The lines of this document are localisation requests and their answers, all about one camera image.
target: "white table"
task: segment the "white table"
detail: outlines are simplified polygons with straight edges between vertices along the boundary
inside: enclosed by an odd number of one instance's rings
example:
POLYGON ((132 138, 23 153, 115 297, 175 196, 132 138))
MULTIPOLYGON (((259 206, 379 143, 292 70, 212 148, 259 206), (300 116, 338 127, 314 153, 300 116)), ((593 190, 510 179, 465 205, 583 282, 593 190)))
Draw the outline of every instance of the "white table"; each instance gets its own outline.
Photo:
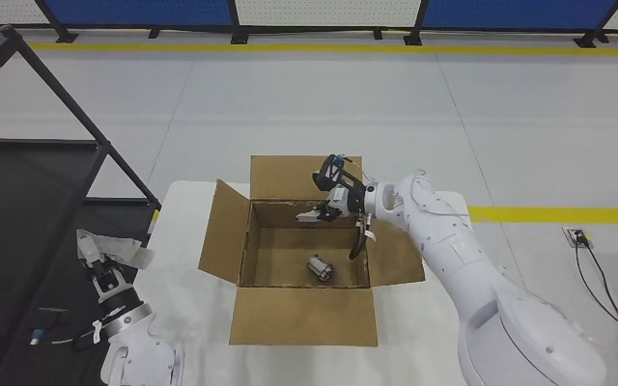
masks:
MULTIPOLYGON (((248 196, 249 184, 232 184, 248 196)), ((186 351, 184 385, 465 385, 458 319, 437 278, 374 289, 379 347, 228 345, 236 286, 197 269, 214 182, 170 186, 135 287, 157 313, 151 332, 186 351)), ((440 193, 457 211, 464 198, 440 193)))

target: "cardboard box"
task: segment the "cardboard box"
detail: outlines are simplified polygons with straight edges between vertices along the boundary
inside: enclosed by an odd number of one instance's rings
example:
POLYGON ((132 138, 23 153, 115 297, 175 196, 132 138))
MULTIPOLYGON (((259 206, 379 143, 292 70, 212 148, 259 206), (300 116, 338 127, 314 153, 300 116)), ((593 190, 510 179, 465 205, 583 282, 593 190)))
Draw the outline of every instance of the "cardboard box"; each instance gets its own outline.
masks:
POLYGON ((253 156, 250 200, 217 181, 199 268, 239 287, 230 345, 377 346, 371 287, 425 279, 413 244, 390 224, 375 221, 378 241, 351 261, 352 218, 296 221, 326 198, 311 177, 324 159, 253 156), (316 254, 334 264, 327 282, 306 266, 316 254))

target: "yellow stripe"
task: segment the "yellow stripe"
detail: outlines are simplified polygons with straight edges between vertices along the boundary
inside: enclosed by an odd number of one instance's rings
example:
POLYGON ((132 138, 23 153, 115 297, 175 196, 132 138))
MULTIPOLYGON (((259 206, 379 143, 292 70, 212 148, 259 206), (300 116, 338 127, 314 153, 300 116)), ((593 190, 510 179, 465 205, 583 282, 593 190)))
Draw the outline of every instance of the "yellow stripe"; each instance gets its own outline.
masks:
POLYGON ((31 42, 38 50, 50 51, 130 51, 130 52, 313 52, 381 54, 466 54, 466 55, 576 55, 617 56, 618 48, 507 47, 458 45, 377 45, 377 44, 193 44, 193 43, 79 43, 31 42))
POLYGON ((614 207, 470 207, 474 222, 618 224, 614 207))

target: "electrical outlet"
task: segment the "electrical outlet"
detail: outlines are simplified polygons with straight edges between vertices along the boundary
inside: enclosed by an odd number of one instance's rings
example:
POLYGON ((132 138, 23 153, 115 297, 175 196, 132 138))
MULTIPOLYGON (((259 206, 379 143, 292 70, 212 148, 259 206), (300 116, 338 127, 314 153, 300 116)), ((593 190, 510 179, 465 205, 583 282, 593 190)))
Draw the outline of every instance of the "electrical outlet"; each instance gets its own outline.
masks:
POLYGON ((592 244, 592 238, 590 238, 590 234, 586 232, 583 228, 572 228, 572 227, 562 227, 562 232, 564 232, 564 236, 567 237, 567 241, 569 241, 569 245, 571 248, 585 248, 582 243, 577 243, 576 232, 583 232, 586 238, 588 239, 588 244, 590 245, 590 249, 594 248, 592 244))

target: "floor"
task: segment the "floor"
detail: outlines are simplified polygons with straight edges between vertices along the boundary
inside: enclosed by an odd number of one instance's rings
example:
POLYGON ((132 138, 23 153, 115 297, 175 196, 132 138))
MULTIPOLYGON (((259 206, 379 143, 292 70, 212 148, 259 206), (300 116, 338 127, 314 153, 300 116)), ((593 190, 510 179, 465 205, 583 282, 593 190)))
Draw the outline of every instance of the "floor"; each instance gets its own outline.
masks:
MULTIPOLYGON (((51 39, 40 32, 26 37, 51 39)), ((158 41, 202 37, 164 33, 158 41)), ((399 43, 401 36, 396 38, 388 37, 386 44, 399 43)), ((110 39, 146 41, 115 32, 83 37, 110 39)), ((363 43, 373 44, 370 38, 363 43)), ((564 37, 436 34, 425 39, 428 45, 472 43, 573 44, 564 37)), ((249 182, 251 154, 343 152, 362 155, 375 179, 397 180, 423 168, 439 189, 463 193, 471 206, 618 207, 615 57, 39 54, 160 200, 179 179, 249 182)), ((89 138, 20 58, 0 70, 0 90, 0 137, 89 138)), ((138 192, 110 162, 91 195, 138 192)), ((476 223, 474 228, 507 277, 581 326, 608 364, 618 363, 618 323, 581 283, 563 225, 576 224, 476 223)), ((585 228, 618 297, 618 245, 611 241, 618 227, 585 228)), ((600 275, 588 255, 582 257, 591 287, 609 304, 600 275)), ((609 384, 618 384, 618 370, 610 370, 609 384)))

